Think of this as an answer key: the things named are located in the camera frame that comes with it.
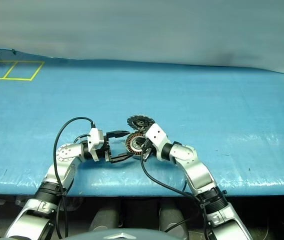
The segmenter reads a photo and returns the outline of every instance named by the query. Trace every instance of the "yellow square marking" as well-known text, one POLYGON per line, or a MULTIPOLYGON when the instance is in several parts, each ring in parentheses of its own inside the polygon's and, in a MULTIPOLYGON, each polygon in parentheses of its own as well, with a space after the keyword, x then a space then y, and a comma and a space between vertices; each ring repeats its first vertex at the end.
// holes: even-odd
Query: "yellow square marking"
POLYGON ((0 60, 0 63, 13 63, 13 65, 7 70, 7 72, 4 74, 3 77, 0 77, 0 80, 17 80, 17 81, 32 81, 35 76, 39 73, 40 69, 42 68, 44 61, 24 61, 24 60, 0 60), (20 78, 20 77, 7 77, 12 69, 18 64, 18 63, 38 63, 40 64, 38 68, 35 70, 33 75, 30 78, 20 78))

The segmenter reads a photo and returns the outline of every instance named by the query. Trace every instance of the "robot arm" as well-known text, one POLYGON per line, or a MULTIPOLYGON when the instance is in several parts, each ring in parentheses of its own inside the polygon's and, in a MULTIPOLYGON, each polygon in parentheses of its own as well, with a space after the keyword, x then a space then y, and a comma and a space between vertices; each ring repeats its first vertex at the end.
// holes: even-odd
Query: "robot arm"
POLYGON ((188 186, 204 208, 204 219, 208 225, 210 240, 251 240, 252 237, 233 206, 226 201, 208 168, 198 159, 191 146, 173 144, 167 134, 154 123, 145 133, 156 149, 156 158, 170 161, 184 171, 188 186))
POLYGON ((105 158, 107 162, 116 163, 131 157, 131 153, 112 157, 109 145, 109 138, 119 138, 129 133, 112 131, 103 136, 101 130, 93 127, 87 141, 60 146, 56 151, 56 166, 63 190, 60 190, 54 165, 51 165, 36 194, 25 203, 6 231, 5 237, 17 240, 50 240, 55 225, 53 219, 62 197, 61 192, 69 191, 78 165, 90 159, 98 161, 99 158, 105 158))

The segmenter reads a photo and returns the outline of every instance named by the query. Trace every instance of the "blue table surface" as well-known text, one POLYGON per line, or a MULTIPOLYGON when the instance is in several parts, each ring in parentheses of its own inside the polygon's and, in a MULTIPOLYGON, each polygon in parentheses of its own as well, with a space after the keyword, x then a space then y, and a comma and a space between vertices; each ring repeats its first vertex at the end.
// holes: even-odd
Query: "blue table surface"
MULTIPOLYGON (((104 132, 152 117, 169 139, 195 147, 230 196, 284 195, 284 74, 239 67, 48 58, 0 50, 2 60, 45 61, 33 81, 0 80, 0 194, 32 195, 53 162, 60 127, 78 116, 104 132)), ((15 76, 34 70, 21 64, 15 76)), ((87 133, 79 120, 58 145, 87 133)), ((115 154, 125 138, 113 139, 115 154)), ((184 175, 154 157, 150 174, 182 189, 184 175)), ((136 159, 81 164, 73 196, 174 196, 151 182, 136 159)))

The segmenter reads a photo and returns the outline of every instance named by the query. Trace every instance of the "gear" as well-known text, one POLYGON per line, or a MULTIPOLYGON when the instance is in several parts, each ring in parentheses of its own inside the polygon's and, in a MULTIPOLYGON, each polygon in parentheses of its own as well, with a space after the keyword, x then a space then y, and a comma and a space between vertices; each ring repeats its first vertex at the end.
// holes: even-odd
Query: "gear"
POLYGON ((133 115, 127 119, 127 124, 131 128, 139 130, 140 132, 144 132, 154 123, 155 121, 152 118, 145 115, 133 115))
POLYGON ((144 138, 143 133, 131 133, 125 140, 125 148, 130 153, 140 156, 142 152, 142 145, 145 141, 146 139, 144 138))

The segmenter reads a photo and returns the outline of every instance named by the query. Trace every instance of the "white backdrop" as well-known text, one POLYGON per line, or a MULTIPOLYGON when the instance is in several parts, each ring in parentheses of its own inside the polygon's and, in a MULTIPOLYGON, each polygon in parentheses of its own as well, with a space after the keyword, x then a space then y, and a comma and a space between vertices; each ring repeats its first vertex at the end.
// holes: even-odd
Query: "white backdrop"
POLYGON ((0 0, 0 47, 284 72, 284 0, 0 0))

